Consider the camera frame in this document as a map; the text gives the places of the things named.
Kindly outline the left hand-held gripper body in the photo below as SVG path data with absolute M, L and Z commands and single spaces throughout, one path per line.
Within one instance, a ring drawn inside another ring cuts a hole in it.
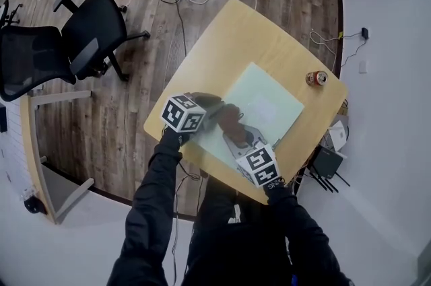
M 187 94 L 168 97 L 160 115 L 164 123 L 176 133 L 197 132 L 205 116 L 205 109 Z

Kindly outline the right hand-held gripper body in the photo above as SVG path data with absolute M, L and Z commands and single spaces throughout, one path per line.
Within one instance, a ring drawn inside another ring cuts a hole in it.
M 257 147 L 236 159 L 242 175 L 256 187 L 262 187 L 279 178 L 279 168 L 270 144 L 258 143 Z

